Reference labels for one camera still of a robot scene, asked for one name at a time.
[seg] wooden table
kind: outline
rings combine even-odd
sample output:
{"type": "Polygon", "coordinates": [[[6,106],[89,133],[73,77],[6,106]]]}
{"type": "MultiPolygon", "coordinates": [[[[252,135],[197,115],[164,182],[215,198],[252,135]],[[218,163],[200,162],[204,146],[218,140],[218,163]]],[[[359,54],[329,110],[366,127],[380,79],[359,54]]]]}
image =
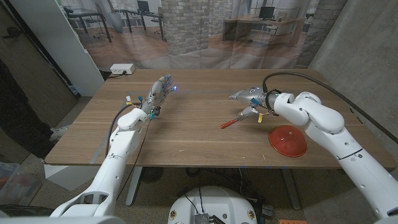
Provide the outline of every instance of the wooden table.
{"type": "MultiPolygon", "coordinates": [[[[135,183],[131,184],[130,202],[137,190],[141,167],[340,169],[336,159],[305,134],[307,151],[303,156],[286,157],[275,151],[268,142],[268,132],[276,126],[290,124],[281,116],[265,116],[261,124],[257,122],[257,116],[253,116],[225,129],[220,128],[221,124],[235,119],[247,107],[229,100],[229,95],[261,86],[267,74],[279,71],[136,70],[133,75],[109,79],[45,160],[51,165],[100,165],[105,157],[109,125],[124,105],[125,96],[131,95],[133,101],[139,95],[146,97],[153,82],[169,73],[177,91],[168,95],[160,116],[152,120],[147,129],[143,129],[147,134],[141,153],[137,158],[137,150],[128,162],[131,165],[137,160],[136,166],[139,167],[132,176],[135,183]]],[[[302,72],[325,82],[314,70],[291,71],[302,72]]],[[[267,86],[295,95],[301,91],[318,95],[324,105],[343,115],[346,128],[377,161],[386,169],[396,166],[393,158],[349,110],[348,105],[328,90],[291,75],[272,77],[267,86]]]]}
{"type": "Polygon", "coordinates": [[[278,22],[272,20],[262,20],[255,15],[243,16],[239,19],[225,19],[223,26],[223,40],[235,40],[245,38],[250,33],[250,30],[253,29],[253,25],[256,24],[275,25],[277,27],[293,24],[295,25],[295,28],[289,40],[289,47],[291,47],[299,42],[305,19],[306,17],[300,17],[278,22]]]}

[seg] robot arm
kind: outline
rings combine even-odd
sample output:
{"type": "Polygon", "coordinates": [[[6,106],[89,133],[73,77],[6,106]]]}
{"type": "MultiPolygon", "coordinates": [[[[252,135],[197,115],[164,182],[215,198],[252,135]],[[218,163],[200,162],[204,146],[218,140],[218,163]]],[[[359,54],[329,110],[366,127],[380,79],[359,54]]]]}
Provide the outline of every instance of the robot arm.
{"type": "Polygon", "coordinates": [[[166,96],[176,89],[170,75],[157,80],[142,108],[134,108],[118,119],[118,127],[111,135],[111,149],[99,168],[93,183],[80,195],[60,205],[51,217],[103,217],[113,215],[116,197],[130,155],[140,144],[141,126],[159,114],[166,96]]]}
{"type": "Polygon", "coordinates": [[[388,218],[398,209],[398,182],[348,132],[339,112],[323,106],[320,99],[309,92],[297,97],[290,93],[260,88],[239,91],[229,97],[274,110],[297,126],[305,126],[305,133],[332,154],[355,186],[370,203],[379,219],[388,218]]]}

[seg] brick wall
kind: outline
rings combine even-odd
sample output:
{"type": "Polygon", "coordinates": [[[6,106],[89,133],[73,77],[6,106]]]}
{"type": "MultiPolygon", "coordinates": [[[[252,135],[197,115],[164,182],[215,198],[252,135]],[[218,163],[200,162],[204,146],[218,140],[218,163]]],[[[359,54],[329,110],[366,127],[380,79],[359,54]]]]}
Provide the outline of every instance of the brick wall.
{"type": "Polygon", "coordinates": [[[223,31],[224,19],[231,18],[233,0],[209,0],[209,2],[209,34],[221,34],[223,31]]]}
{"type": "Polygon", "coordinates": [[[347,0],[320,0],[296,65],[310,65],[347,0]]]}
{"type": "Polygon", "coordinates": [[[162,0],[170,55],[208,48],[209,0],[162,0]]]}

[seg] person's leg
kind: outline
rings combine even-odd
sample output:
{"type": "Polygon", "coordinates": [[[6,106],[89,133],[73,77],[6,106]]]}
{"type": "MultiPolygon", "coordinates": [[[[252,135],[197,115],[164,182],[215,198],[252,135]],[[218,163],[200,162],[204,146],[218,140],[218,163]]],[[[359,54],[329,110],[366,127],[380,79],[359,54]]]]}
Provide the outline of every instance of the person's leg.
{"type": "Polygon", "coordinates": [[[53,131],[51,130],[50,126],[39,119],[36,112],[27,102],[24,104],[24,107],[27,116],[29,117],[30,123],[34,125],[38,131],[44,134],[47,139],[50,139],[51,135],[53,134],[53,131]]]}
{"type": "Polygon", "coordinates": [[[7,65],[0,60],[0,128],[23,148],[44,158],[54,147],[49,140],[52,131],[41,123],[27,100],[7,65]]]}
{"type": "Polygon", "coordinates": [[[1,129],[30,153],[44,158],[54,147],[54,143],[30,122],[23,103],[12,101],[10,98],[4,103],[3,99],[4,97],[0,96],[1,129]]]}

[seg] white power strip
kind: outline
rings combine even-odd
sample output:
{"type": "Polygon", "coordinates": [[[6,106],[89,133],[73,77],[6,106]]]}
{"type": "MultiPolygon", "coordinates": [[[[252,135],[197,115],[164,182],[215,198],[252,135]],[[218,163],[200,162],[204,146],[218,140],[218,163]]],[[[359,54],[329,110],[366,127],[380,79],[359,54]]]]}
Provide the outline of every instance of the white power strip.
{"type": "Polygon", "coordinates": [[[112,74],[114,75],[123,74],[124,71],[126,71],[125,74],[132,74],[135,69],[134,64],[113,64],[111,67],[112,74]]]}

